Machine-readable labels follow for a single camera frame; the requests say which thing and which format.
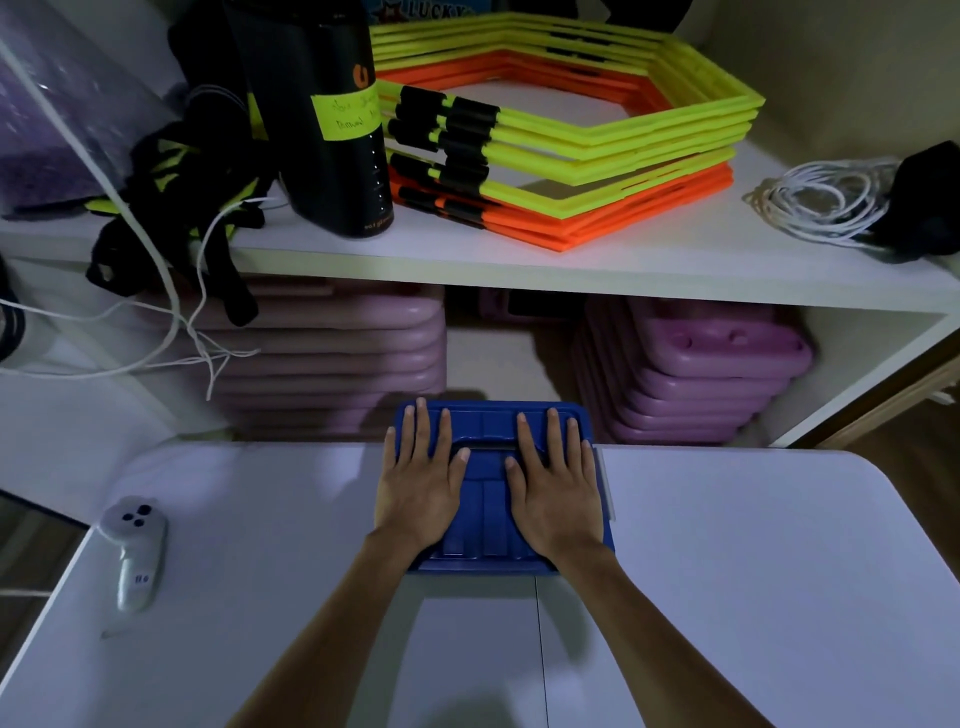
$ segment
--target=pink stepper board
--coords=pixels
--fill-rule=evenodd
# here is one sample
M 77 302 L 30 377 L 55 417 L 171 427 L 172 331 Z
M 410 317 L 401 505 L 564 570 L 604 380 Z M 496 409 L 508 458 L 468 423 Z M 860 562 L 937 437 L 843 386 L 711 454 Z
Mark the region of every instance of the pink stepper board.
M 773 306 L 672 299 L 627 299 L 650 362 L 672 376 L 790 378 L 813 351 Z
M 736 434 L 735 427 L 694 427 L 689 429 L 643 430 L 620 422 L 613 414 L 610 395 L 597 361 L 592 342 L 581 329 L 574 340 L 572 350 L 573 372 L 580 388 L 584 405 L 593 420 L 598 438 L 623 445 L 643 444 L 713 444 L 730 441 Z
M 612 375 L 612 381 L 615 382 L 617 396 L 614 397 L 615 411 L 624 422 L 629 422 L 627 411 L 632 411 L 640 415 L 651 415 L 656 417 L 682 417 L 690 415 L 729 415 L 730 417 L 723 421 L 725 424 L 735 423 L 740 418 L 739 425 L 743 425 L 750 419 L 750 415 L 763 409 L 770 397 L 761 395 L 759 397 L 730 397 L 727 399 L 677 399 L 675 390 L 678 386 L 670 386 L 674 377 L 661 375 L 659 372 L 649 368 L 631 369 L 630 361 L 636 361 L 636 349 L 639 344 L 634 340 L 629 344 L 621 341 L 616 330 L 616 314 L 613 312 L 614 306 L 610 301 L 602 297 L 591 297 L 587 303 L 586 326 L 593 339 L 593 344 L 600 355 L 601 362 L 604 365 L 608 375 Z M 654 381 L 655 389 L 662 394 L 666 394 L 666 399 L 651 397 L 644 390 L 648 388 L 650 380 Z M 666 382 L 666 386 L 657 386 Z M 706 391 L 711 380 L 703 382 L 703 389 Z
M 790 383 L 788 378 L 747 379 L 677 377 L 658 372 L 650 364 L 636 334 L 626 299 L 619 296 L 595 297 L 609 308 L 609 327 L 617 345 L 630 363 L 636 389 L 658 400 L 742 400 L 770 398 Z

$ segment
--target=coiled white cable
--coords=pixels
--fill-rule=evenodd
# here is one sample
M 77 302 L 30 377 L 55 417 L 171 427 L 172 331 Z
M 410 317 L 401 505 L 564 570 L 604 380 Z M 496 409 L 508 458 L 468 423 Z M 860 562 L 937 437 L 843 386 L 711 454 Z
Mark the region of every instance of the coiled white cable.
M 116 190 L 116 188 L 110 182 L 106 173 L 104 173 L 104 171 L 97 165 L 97 163 L 90 156 L 89 152 L 86 150 L 86 148 L 84 147 L 80 139 L 78 139 L 70 130 L 70 128 L 66 125 L 63 119 L 57 113 L 57 110 L 54 109 L 53 105 L 50 104 L 50 102 L 46 99 L 46 97 L 43 95 L 40 89 L 36 86 L 36 84 L 30 78 L 30 74 L 24 68 L 23 64 L 16 57 L 16 55 L 13 53 L 10 47 L 3 41 L 2 38 L 0 38 L 0 59 L 2 59 L 10 67 L 16 79 L 23 85 L 23 87 L 30 94 L 30 96 L 36 101 L 40 110 L 50 120 L 51 124 L 53 124 L 54 128 L 57 129 L 57 131 L 60 133 L 63 139 L 67 142 L 67 144 L 69 144 L 70 147 L 74 150 L 74 152 L 76 152 L 77 156 L 84 163 L 84 166 L 90 171 L 90 174 L 93 176 L 93 178 L 104 188 L 104 191 L 107 193 L 107 196 L 109 197 L 109 199 L 116 205 L 121 217 L 123 217 L 123 219 L 130 226 L 133 233 L 143 243 L 144 248 L 146 248 L 147 253 L 150 255 L 151 260 L 154 262 L 154 265 L 156 266 L 156 269 L 159 272 L 160 280 L 163 282 L 163 287 L 167 295 L 170 297 L 170 308 L 165 309 L 159 306 L 150 305 L 148 303 L 124 300 L 111 306 L 106 311 L 93 316 L 72 316 L 69 314 L 46 311 L 41 308 L 34 308 L 32 306 L 23 305 L 20 303 L 7 302 L 7 301 L 3 301 L 2 303 L 4 305 L 12 306 L 15 308 L 21 308 L 25 311 L 30 311 L 40 315 L 50 316 L 50 317 L 59 318 L 59 319 L 65 319 L 69 321 L 77 321 L 77 322 L 99 321 L 101 319 L 107 318 L 107 316 L 109 316 L 114 311 L 116 311 L 117 309 L 119 309 L 124 305 L 140 306 L 143 308 L 149 308 L 152 310 L 169 313 L 171 315 L 170 327 L 167 330 L 167 333 L 164 336 L 163 341 L 160 343 L 160 345 L 156 347 L 156 349 L 154 349 L 152 352 L 148 353 L 146 356 L 133 362 L 132 364 L 128 364 L 123 367 L 118 367 L 116 369 L 103 370 L 100 372 L 82 372 L 77 374 L 60 374 L 60 373 L 54 373 L 54 372 L 33 372 L 33 371 L 21 370 L 21 369 L 0 368 L 0 374 L 14 375 L 14 376 L 28 376 L 28 377 L 40 378 L 40 379 L 93 379 L 93 378 L 100 378 L 103 376 L 116 376 L 116 375 L 126 374 L 128 372 L 132 372 L 138 369 L 197 364 L 197 363 L 203 362 L 203 363 L 206 363 L 210 372 L 210 380 L 206 390 L 206 398 L 209 400 L 213 392 L 213 386 L 214 386 L 214 383 L 216 382 L 216 378 L 223 371 L 224 367 L 227 365 L 230 358 L 232 356 L 238 356 L 238 357 L 253 356 L 259 353 L 259 350 L 254 350 L 251 352 L 232 352 L 230 350 L 225 349 L 224 347 L 221 347 L 219 344 L 217 344 L 213 339 L 211 339 L 206 334 L 198 332 L 194 329 L 193 324 L 196 321 L 197 317 L 200 315 L 201 310 L 204 308 L 204 305 L 206 304 L 206 299 L 207 299 L 206 286 L 204 285 L 204 278 L 201 275 L 202 273 L 201 266 L 202 266 L 202 261 L 204 259 L 204 251 L 206 250 L 206 245 L 210 239 L 210 235 L 215 230 L 217 224 L 221 220 L 223 220 L 223 218 L 226 215 L 230 214 L 232 211 L 234 211 L 244 203 L 265 202 L 268 200 L 272 200 L 274 198 L 269 198 L 269 197 L 249 198 L 247 200 L 243 200 L 241 202 L 232 204 L 230 206 L 225 207 L 223 210 L 221 210 L 221 212 L 210 223 L 209 227 L 206 229 L 206 233 L 204 234 L 204 239 L 197 253 L 197 278 L 201 288 L 201 299 L 197 308 L 190 315 L 190 318 L 184 319 L 180 312 L 180 296 L 177 293 L 177 289 L 173 283 L 173 279 L 171 278 L 170 272 L 167 269 L 166 261 L 163 259 L 163 256 L 160 254 L 160 252 L 156 249 L 156 246 L 154 245 L 153 241 L 150 239 L 150 235 L 143 229 L 143 227 L 139 224 L 139 222 L 137 222 L 130 208 L 127 206 L 126 202 L 124 202 L 124 200 L 120 197 L 120 193 Z M 151 363 L 151 362 L 154 362 L 154 360 L 158 356 L 160 356 L 163 352 L 169 349 L 170 346 L 173 344 L 174 339 L 177 336 L 177 332 L 180 328 L 180 324 L 184 324 L 187 334 L 190 336 L 195 346 L 197 347 L 198 355 L 187 357 L 184 359 L 178 359 L 176 361 Z M 215 348 L 215 350 L 217 350 L 217 352 L 211 355 L 209 350 L 206 347 L 206 344 L 204 344 L 201 341 L 201 338 L 203 338 L 210 345 L 212 345 Z M 214 369 L 213 362 L 216 359 L 223 359 L 223 362 L 220 364 L 219 367 Z
M 870 228 L 887 213 L 900 162 L 894 158 L 815 161 L 754 191 L 754 209 L 773 227 L 811 243 L 883 250 Z

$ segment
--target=shelving unit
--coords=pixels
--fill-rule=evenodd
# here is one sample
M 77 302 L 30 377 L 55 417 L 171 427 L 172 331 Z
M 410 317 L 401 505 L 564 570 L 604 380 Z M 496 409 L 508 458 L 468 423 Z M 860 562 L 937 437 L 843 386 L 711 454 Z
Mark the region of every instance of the shelving unit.
M 149 66 L 144 54 L 162 55 L 154 45 L 120 44 L 113 52 L 131 68 Z M 136 58 L 120 58 L 125 54 Z M 153 80 L 151 86 L 158 83 Z M 582 97 L 571 103 L 569 94 L 550 89 L 492 83 L 458 92 L 579 123 L 615 120 L 623 113 Z M 788 446 L 960 328 L 960 279 L 941 261 L 889 265 L 859 251 L 804 243 L 770 228 L 747 202 L 750 194 L 764 180 L 811 157 L 799 146 L 784 156 L 782 144 L 770 143 L 785 135 L 770 133 L 776 125 L 767 110 L 758 123 L 737 145 L 732 188 L 565 254 L 405 207 L 396 208 L 395 222 L 382 235 L 346 240 L 284 207 L 267 213 L 263 230 L 237 232 L 233 258 L 247 273 L 796 306 L 817 346 L 816 364 L 737 440 L 739 445 Z M 283 194 L 279 187 L 274 193 Z M 36 223 L 0 221 L 0 251 L 13 260 L 15 271 L 30 279 L 37 303 L 58 310 L 78 305 L 81 312 L 94 313 L 105 307 L 103 295 L 86 290 L 91 286 L 85 286 L 80 275 L 104 223 L 89 215 Z M 71 335 L 79 336 L 76 329 Z M 451 391 L 491 399 L 570 397 L 563 338 L 555 337 L 546 347 L 543 341 L 542 334 L 522 328 L 451 323 Z M 151 340 L 142 332 L 129 336 L 128 328 L 103 324 L 78 343 L 100 363 L 132 360 Z M 202 402 L 181 401 L 172 394 L 177 390 L 174 373 L 138 376 L 136 386 L 152 399 L 151 406 L 166 410 L 168 422 L 179 423 L 180 431 L 198 431 L 216 422 L 204 413 Z

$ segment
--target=white table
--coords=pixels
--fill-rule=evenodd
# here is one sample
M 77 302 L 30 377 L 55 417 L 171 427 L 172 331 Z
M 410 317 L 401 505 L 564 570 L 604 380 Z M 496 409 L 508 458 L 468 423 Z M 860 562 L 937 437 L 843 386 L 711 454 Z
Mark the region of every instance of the white table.
M 943 726 L 960 715 L 960 586 L 859 458 L 601 448 L 627 572 L 783 726 Z M 0 686 L 4 728 L 219 726 L 346 570 L 379 452 L 181 444 L 114 495 L 171 520 L 156 603 L 119 618 L 117 551 L 87 536 Z M 559 577 L 404 582 L 351 726 L 641 725 Z

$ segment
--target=blue board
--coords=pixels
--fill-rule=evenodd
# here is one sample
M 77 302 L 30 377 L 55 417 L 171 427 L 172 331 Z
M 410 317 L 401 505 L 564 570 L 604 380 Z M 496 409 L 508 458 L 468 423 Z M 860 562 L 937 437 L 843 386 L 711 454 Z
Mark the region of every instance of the blue board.
M 399 435 L 403 424 L 403 408 L 396 412 L 396 432 Z M 470 572 L 484 574 L 549 574 L 557 570 L 546 559 L 538 556 L 516 530 L 510 513 L 510 490 L 504 460 L 512 455 L 522 462 L 516 446 L 516 415 L 526 414 L 534 443 L 540 451 L 541 460 L 547 462 L 546 411 L 556 407 L 560 413 L 562 432 L 566 433 L 566 420 L 574 418 L 580 426 L 581 436 L 592 442 L 587 410 L 569 402 L 540 401 L 429 401 L 430 453 L 437 444 L 437 427 L 440 413 L 450 410 L 453 428 L 453 449 L 470 448 L 467 475 L 460 491 L 460 510 L 444 538 L 428 548 L 414 562 L 413 572 Z M 396 451 L 399 453 L 399 436 Z M 597 485 L 603 503 L 604 544 L 613 550 L 613 535 L 610 531 L 610 511 L 607 506 L 606 489 L 599 468 Z

